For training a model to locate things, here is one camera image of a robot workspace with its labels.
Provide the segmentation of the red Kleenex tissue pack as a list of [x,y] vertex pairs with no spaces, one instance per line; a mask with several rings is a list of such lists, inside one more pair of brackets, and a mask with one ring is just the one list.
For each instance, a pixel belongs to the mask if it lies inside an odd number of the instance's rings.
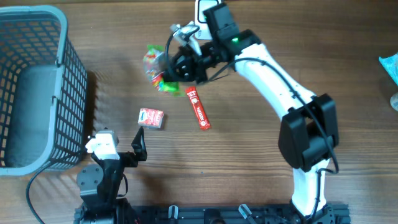
[[147,128],[160,129],[164,118],[164,112],[150,108],[141,108],[139,111],[138,124]]

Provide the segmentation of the teal tissue pack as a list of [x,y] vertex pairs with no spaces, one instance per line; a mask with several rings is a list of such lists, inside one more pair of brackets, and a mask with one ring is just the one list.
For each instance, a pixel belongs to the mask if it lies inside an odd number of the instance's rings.
[[382,58],[379,57],[379,62],[380,64],[384,67],[386,72],[389,74],[389,76],[392,78],[394,83],[398,85],[398,80],[397,80],[397,57],[398,54],[394,54],[390,57]]

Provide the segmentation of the green candy bag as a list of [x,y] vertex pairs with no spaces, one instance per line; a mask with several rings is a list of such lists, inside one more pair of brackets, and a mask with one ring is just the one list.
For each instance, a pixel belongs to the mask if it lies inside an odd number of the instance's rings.
[[146,77],[159,92],[178,96],[181,94],[177,82],[165,82],[165,54],[160,45],[147,45],[148,52],[143,57]]

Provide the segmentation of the red coffee stick sachet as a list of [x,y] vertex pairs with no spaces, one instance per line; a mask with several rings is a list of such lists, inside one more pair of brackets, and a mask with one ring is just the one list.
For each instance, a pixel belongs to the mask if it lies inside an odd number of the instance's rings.
[[207,118],[203,105],[198,96],[198,92],[195,86],[190,86],[185,90],[195,112],[195,116],[197,117],[198,124],[200,125],[200,129],[207,130],[211,128],[211,124]]

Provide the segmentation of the green lid jar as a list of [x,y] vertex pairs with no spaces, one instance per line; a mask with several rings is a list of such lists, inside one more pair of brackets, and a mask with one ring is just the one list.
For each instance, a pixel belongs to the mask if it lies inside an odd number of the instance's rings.
[[394,110],[398,111],[398,93],[391,96],[390,104]]

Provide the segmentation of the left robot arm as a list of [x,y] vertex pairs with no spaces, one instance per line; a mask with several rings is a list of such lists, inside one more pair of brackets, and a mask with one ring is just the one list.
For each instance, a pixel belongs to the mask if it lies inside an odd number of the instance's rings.
[[119,188],[121,182],[128,186],[125,168],[137,167],[140,161],[147,160],[144,129],[139,128],[131,143],[131,152],[117,152],[118,143],[118,136],[110,129],[100,130],[88,138],[85,147],[95,163],[85,166],[77,175],[83,203],[75,209],[75,224],[141,222]]

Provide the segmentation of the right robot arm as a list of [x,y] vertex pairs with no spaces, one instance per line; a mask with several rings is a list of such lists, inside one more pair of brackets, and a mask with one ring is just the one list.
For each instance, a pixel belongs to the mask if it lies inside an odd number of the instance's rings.
[[[292,213],[302,223],[319,222],[326,208],[325,175],[329,163],[337,162],[335,102],[296,82],[252,30],[238,27],[224,2],[195,12],[194,21],[170,27],[169,40],[180,47],[165,58],[165,81],[204,85],[228,68],[248,80],[280,119],[279,151],[293,169]],[[211,67],[219,73],[208,76]]]

